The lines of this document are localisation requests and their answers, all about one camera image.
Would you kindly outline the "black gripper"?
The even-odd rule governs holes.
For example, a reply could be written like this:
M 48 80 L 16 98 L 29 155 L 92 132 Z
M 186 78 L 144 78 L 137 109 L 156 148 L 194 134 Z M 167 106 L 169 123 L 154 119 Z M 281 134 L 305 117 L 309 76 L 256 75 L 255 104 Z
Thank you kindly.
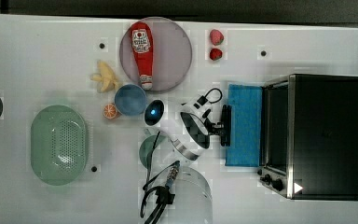
M 207 109 L 203 114 L 202 114 L 202 118 L 204 119 L 204 126 L 208 132 L 209 135 L 219 135 L 220 134 L 220 129 L 221 129 L 221 125 L 219 122 L 217 123 L 213 123 L 209 120 L 208 116 L 210 115 L 210 113 L 212 112 L 211 109 Z

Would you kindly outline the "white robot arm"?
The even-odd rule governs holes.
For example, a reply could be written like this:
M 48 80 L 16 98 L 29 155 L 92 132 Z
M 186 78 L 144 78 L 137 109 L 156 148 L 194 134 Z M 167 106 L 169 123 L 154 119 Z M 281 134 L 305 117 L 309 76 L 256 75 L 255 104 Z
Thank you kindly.
M 140 161 L 147 169 L 140 217 L 144 224 L 211 224 L 212 193 L 192 164 L 211 147 L 217 135 L 226 145 L 231 108 L 223 106 L 221 120 L 208 119 L 213 101 L 198 95 L 185 102 L 154 100 L 146 108 L 146 139 Z

